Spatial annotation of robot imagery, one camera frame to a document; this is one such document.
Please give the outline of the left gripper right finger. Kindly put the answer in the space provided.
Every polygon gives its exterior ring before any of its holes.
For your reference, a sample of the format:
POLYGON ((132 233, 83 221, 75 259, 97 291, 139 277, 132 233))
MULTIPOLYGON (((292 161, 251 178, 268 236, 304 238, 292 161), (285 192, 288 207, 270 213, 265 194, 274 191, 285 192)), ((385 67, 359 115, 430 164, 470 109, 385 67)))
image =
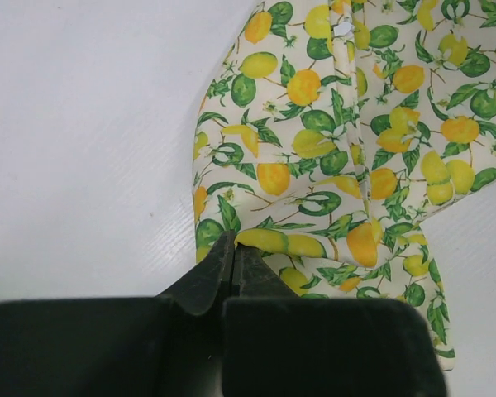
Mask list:
POLYGON ((272 276, 223 306, 225 396, 444 396, 422 316, 395 299, 280 296, 272 276))

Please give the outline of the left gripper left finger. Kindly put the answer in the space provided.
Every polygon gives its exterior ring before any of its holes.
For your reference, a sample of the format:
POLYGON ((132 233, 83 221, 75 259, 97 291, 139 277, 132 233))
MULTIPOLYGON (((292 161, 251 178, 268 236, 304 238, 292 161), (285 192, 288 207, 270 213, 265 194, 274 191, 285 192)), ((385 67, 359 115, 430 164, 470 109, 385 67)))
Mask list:
POLYGON ((1 302, 0 396, 219 396, 234 240, 154 297, 1 302))

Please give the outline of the yellow floral skirt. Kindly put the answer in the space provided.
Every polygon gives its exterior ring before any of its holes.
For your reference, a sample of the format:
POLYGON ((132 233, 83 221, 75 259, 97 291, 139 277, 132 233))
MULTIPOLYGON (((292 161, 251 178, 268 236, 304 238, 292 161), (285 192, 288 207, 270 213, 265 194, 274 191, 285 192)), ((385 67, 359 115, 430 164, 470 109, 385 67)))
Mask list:
POLYGON ((399 299, 455 351, 422 221, 496 181, 496 1, 263 1, 205 94, 196 257, 224 232, 304 298, 399 299))

